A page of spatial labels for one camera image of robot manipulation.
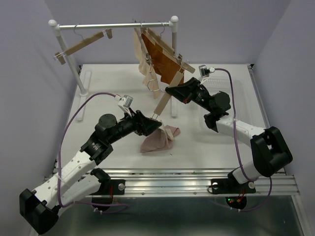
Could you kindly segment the pink underwear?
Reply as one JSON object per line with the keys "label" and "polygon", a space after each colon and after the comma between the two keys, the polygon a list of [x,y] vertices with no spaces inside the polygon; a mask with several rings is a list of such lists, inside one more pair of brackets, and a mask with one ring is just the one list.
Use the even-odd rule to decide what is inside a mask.
{"label": "pink underwear", "polygon": [[160,126],[152,134],[146,137],[140,146],[140,152],[162,151],[172,149],[175,138],[181,133],[178,127]]}

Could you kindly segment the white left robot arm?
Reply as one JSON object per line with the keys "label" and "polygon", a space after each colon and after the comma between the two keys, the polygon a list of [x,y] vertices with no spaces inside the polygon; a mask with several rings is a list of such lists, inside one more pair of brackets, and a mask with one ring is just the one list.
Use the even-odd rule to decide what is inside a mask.
{"label": "white left robot arm", "polygon": [[130,133],[149,136],[161,125],[139,110],[126,113],[120,121],[113,114],[102,115],[94,133],[58,173],[20,194],[20,214],[39,235],[48,232],[72,204],[83,203],[82,199],[92,193],[110,190],[111,178],[98,165],[113,151],[114,142]]}

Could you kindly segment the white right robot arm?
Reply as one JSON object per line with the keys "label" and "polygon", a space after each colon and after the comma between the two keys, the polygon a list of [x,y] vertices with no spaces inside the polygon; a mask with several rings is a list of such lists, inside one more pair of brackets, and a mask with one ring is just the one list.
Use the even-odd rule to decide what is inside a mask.
{"label": "white right robot arm", "polygon": [[270,177],[287,164],[293,156],[276,127],[264,129],[242,122],[228,115],[230,97],[219,91],[211,95],[203,84],[196,78],[175,87],[167,87],[166,92],[184,104],[191,101],[208,111],[204,115],[206,126],[221,134],[234,138],[235,142],[242,142],[251,148],[252,161],[231,172],[226,180],[227,188],[237,192],[244,187],[244,183],[257,178]]}

